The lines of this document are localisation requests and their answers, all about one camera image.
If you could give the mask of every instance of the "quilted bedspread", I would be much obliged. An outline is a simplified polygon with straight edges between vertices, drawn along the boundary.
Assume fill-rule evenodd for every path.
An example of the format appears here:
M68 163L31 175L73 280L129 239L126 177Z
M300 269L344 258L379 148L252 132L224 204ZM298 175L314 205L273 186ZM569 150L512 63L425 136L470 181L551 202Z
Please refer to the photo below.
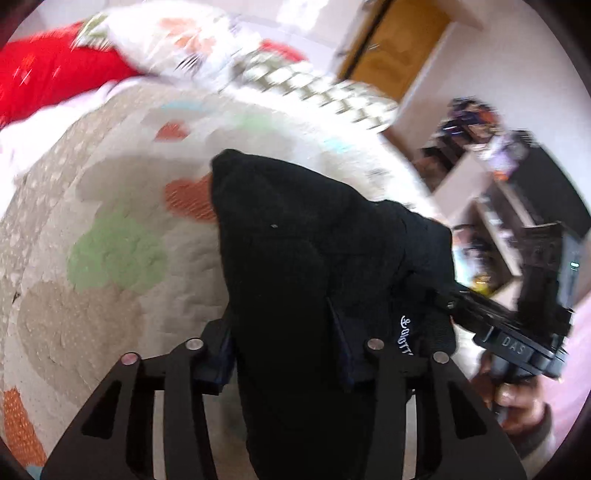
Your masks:
M113 98L22 179L0 223L0 426L31 472L123 353L166 353L224 311L209 182L225 148L437 213L401 155L352 125L167 86ZM220 477L254 478L236 385L206 408Z

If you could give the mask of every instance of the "human hand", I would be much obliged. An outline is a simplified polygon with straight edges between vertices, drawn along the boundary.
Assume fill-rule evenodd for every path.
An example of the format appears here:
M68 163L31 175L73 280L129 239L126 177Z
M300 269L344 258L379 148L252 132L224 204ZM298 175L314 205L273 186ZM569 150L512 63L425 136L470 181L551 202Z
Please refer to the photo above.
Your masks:
M544 419L545 412L538 378L534 377L520 385L501 384L497 387L489 374L491 357L489 352L482 355L480 370L472 379L472 386L489 408L493 400L509 408L507 418L501 424L507 434L518 435L531 430Z

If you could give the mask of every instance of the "orange flower pattern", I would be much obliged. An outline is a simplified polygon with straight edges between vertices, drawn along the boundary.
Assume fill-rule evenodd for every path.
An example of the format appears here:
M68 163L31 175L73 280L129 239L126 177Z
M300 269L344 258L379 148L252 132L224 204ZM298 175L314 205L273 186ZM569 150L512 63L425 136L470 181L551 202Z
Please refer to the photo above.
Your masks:
M191 18L163 18L160 27L167 30L167 38L179 37L174 44L191 54L211 55L216 44L214 38L201 38L202 29Z
M170 182L164 189L167 210L198 222L216 222L217 216L210 201L211 182L211 173L198 181L180 179Z
M16 388L4 392L4 429L7 446L22 466L44 466L47 455Z
M191 131L183 121L170 121L163 125L156 134L156 141L181 141L190 135Z

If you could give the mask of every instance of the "pink floor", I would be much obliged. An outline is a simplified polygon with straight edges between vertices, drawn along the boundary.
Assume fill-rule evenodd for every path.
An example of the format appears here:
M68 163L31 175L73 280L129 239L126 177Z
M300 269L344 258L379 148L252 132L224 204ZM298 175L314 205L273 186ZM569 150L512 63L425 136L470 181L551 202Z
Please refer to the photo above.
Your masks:
M554 415L554 434L558 447L567 436L591 390L591 295L574 315L574 329L566 345L569 358L563 382L543 379L547 402Z

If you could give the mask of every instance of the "wooden door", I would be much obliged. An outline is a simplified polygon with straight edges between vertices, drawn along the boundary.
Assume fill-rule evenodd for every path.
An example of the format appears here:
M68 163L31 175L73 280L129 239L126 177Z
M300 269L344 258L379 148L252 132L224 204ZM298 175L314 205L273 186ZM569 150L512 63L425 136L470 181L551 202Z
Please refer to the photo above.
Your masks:
M450 22L436 0L394 0L351 79L400 101Z

